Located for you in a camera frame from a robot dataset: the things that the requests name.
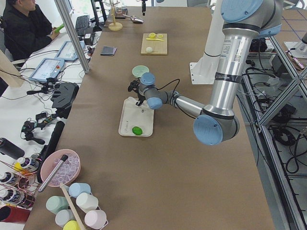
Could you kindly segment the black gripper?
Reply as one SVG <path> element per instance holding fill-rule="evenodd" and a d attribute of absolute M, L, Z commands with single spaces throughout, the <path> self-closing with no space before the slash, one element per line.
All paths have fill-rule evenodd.
<path fill-rule="evenodd" d="M 133 80 L 128 86 L 128 92 L 134 91 L 138 95 L 138 101 L 136 102 L 137 106 L 141 106 L 145 100 L 145 97 L 139 93 L 139 84 L 139 80 Z"/>

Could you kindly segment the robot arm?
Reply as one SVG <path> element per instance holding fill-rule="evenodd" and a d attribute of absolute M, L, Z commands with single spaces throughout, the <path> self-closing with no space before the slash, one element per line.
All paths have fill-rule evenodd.
<path fill-rule="evenodd" d="M 130 83 L 128 91 L 138 95 L 137 106 L 146 101 L 150 109 L 170 104 L 195 118 L 193 131 L 205 145 L 217 145 L 239 132 L 239 121 L 233 103 L 242 79 L 251 42 L 270 37 L 281 29 L 282 0 L 224 0 L 214 15 L 221 16 L 224 34 L 222 53 L 214 77 L 209 104 L 203 105 L 175 90 L 163 92 L 155 86 L 155 76 L 144 73 Z"/>
<path fill-rule="evenodd" d="M 147 0 L 141 0 L 142 3 L 142 15 L 145 16 L 146 13 L 146 1 Z M 156 0 L 157 3 L 162 3 L 164 0 Z"/>

